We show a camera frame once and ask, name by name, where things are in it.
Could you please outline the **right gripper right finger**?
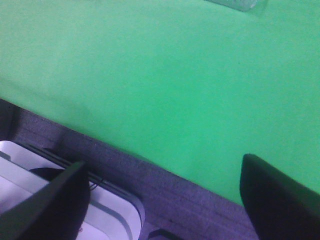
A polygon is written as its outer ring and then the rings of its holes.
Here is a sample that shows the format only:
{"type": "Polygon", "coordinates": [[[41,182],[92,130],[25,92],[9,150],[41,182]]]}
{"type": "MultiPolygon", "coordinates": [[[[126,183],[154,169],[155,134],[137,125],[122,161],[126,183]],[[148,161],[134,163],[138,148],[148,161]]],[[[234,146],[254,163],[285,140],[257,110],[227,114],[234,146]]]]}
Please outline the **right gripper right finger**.
{"type": "Polygon", "coordinates": [[[242,158],[239,191],[260,240],[318,240],[320,195],[254,154],[242,158]]]}

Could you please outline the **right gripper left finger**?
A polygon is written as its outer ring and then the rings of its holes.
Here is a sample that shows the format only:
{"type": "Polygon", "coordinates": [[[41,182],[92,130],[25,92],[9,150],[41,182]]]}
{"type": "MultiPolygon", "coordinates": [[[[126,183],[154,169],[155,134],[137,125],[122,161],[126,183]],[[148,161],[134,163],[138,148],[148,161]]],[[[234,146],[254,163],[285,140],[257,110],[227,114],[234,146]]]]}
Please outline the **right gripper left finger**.
{"type": "Polygon", "coordinates": [[[76,162],[0,216],[2,240],[75,240],[90,203],[87,165],[76,162]]]}

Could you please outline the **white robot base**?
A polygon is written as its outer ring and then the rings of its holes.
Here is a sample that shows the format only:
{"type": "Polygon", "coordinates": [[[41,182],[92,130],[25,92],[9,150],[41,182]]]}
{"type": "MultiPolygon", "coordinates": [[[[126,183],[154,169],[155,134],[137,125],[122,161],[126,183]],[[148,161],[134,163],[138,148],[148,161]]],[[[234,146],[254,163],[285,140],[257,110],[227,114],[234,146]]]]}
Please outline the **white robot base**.
{"type": "MultiPolygon", "coordinates": [[[[45,187],[49,181],[32,171],[65,170],[71,161],[43,148],[0,142],[0,212],[5,213],[45,187]]],[[[77,239],[137,240],[145,209],[133,194],[89,173],[90,202],[77,239]]]]}

